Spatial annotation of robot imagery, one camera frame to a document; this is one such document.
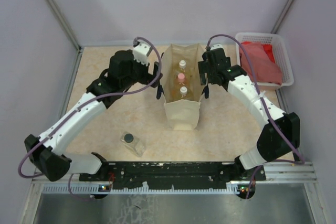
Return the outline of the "beige canvas bag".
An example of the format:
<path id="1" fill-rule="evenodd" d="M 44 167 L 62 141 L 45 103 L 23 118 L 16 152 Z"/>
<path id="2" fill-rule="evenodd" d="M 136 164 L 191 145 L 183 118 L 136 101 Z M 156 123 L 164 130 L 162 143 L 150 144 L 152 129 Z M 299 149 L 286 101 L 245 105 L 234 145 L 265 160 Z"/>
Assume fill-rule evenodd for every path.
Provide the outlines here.
<path id="1" fill-rule="evenodd" d="M 201 99 L 208 97 L 204 94 L 205 85 L 201 84 L 198 71 L 198 62 L 202 61 L 202 54 L 205 52 L 200 44 L 181 46 L 171 44 L 162 53 L 161 63 L 162 78 L 157 87 L 156 98 L 163 98 L 164 111 L 169 126 L 174 130 L 193 130 L 199 121 Z M 186 62 L 187 88 L 191 91 L 189 99 L 174 100 L 174 95 L 180 90 L 175 87 L 177 84 L 177 67 L 180 61 Z"/>

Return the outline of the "amber bottle white cap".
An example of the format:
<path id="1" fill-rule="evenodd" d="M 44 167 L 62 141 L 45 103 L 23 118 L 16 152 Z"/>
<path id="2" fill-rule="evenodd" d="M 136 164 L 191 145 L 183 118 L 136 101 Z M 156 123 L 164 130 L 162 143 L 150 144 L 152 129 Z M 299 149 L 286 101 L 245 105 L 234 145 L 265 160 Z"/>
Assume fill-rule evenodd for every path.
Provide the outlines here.
<path id="1" fill-rule="evenodd" d="M 186 86 L 181 86 L 174 88 L 172 91 L 172 98 L 173 102 L 179 101 L 179 100 L 194 100 L 194 95 L 191 89 L 187 88 Z"/>

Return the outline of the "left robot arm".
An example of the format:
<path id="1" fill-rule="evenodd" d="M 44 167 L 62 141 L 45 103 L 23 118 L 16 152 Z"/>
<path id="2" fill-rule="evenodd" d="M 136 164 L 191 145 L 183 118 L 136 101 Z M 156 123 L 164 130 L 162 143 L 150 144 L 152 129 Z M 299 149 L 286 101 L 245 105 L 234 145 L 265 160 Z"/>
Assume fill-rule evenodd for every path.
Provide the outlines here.
<path id="1" fill-rule="evenodd" d="M 130 94 L 134 84 L 140 83 L 144 88 L 157 86 L 161 67 L 156 66 L 153 73 L 149 73 L 148 57 L 153 50 L 154 47 L 141 44 L 132 50 L 117 51 L 110 58 L 109 67 L 87 87 L 72 109 L 50 129 L 25 139 L 26 158 L 42 175 L 51 182 L 66 174 L 91 174 L 98 180 L 108 177 L 109 167 L 99 154 L 67 154 L 65 151 L 91 120 Z"/>

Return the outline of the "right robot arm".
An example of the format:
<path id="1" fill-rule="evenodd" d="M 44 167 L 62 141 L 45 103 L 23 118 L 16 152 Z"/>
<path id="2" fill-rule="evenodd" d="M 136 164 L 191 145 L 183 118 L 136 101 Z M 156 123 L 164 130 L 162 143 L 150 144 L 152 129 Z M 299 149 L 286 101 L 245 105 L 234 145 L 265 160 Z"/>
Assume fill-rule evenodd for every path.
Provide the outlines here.
<path id="1" fill-rule="evenodd" d="M 224 48 L 214 45 L 206 49 L 198 62 L 201 84 L 216 84 L 237 98 L 255 118 L 261 134 L 255 147 L 235 158 L 235 175 L 242 180 L 253 174 L 253 168 L 273 162 L 300 145 L 300 119 L 286 113 L 257 90 L 246 71 L 231 65 Z"/>

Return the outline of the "pink cap orange bottle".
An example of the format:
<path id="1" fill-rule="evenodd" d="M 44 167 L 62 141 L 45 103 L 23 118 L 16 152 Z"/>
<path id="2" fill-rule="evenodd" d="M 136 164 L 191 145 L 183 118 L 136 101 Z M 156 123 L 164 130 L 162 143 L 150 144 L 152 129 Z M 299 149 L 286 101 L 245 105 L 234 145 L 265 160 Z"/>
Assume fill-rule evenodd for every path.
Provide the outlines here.
<path id="1" fill-rule="evenodd" d="M 185 73 L 178 73 L 173 81 L 173 87 L 174 88 L 180 88 L 180 87 L 190 87 L 190 81 L 191 81 L 191 76 L 189 74 Z"/>

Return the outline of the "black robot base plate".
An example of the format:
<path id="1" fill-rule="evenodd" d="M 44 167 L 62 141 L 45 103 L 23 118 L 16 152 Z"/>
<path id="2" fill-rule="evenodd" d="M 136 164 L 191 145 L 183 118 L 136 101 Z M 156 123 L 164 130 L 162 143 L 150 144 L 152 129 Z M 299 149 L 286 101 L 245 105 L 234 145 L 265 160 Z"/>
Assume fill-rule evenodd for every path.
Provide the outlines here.
<path id="1" fill-rule="evenodd" d="M 81 182 L 107 182 L 108 190 L 140 190 L 167 192 L 210 192 L 227 190 L 238 182 L 254 186 L 266 180 L 263 167 L 244 170 L 225 162 L 103 162 L 96 174 L 80 174 Z"/>

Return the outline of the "yellow liquid bottle white cap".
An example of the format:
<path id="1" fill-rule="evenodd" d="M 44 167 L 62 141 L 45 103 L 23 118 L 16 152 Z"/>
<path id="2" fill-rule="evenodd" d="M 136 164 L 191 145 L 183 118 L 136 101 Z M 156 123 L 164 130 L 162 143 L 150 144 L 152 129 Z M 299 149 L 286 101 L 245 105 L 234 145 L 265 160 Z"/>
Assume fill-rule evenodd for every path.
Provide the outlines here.
<path id="1" fill-rule="evenodd" d="M 175 74 L 183 73 L 186 75 L 191 75 L 190 65 L 187 64 L 185 60 L 180 60 L 174 67 L 173 72 Z"/>

